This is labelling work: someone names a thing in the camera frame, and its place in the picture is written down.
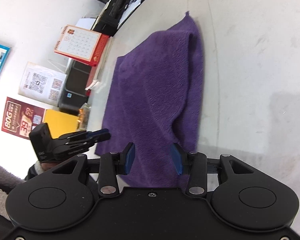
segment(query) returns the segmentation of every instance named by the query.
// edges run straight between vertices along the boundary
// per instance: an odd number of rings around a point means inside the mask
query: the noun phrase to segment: red poster
[[[45,109],[8,98],[1,130],[29,140],[29,133],[42,123]]]

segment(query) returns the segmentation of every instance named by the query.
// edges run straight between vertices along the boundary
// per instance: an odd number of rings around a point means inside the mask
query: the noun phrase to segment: white wall
[[[12,48],[0,75],[0,165],[14,175],[24,178],[36,155],[29,140],[1,131],[6,97],[52,108],[18,95],[26,63],[51,68],[47,60],[52,59],[65,64],[67,58],[53,53],[61,29],[98,14],[103,5],[97,0],[0,0],[0,43]]]

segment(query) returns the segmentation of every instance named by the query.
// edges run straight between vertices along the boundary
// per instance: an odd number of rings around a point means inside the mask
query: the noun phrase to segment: screw
[[[202,187],[191,187],[189,192],[193,195],[199,195],[204,193],[204,189]]]
[[[116,188],[113,187],[113,186],[104,186],[100,189],[100,191],[103,193],[103,194],[112,194],[114,192],[116,192]]]

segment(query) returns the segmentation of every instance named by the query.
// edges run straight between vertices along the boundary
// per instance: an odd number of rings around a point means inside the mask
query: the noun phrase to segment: table surface
[[[197,150],[236,156],[300,200],[300,0],[146,0],[114,37],[88,128],[101,127],[117,57],[188,10],[204,43]],[[300,234],[300,209],[292,228]]]

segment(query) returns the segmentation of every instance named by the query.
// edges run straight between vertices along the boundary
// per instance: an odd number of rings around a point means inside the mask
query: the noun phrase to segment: towel
[[[130,174],[122,176],[125,182],[185,188],[188,176],[177,175],[170,146],[196,149],[202,80],[201,37],[187,12],[117,59],[102,123],[112,136],[98,143],[96,154],[121,152],[133,142],[136,157]]]

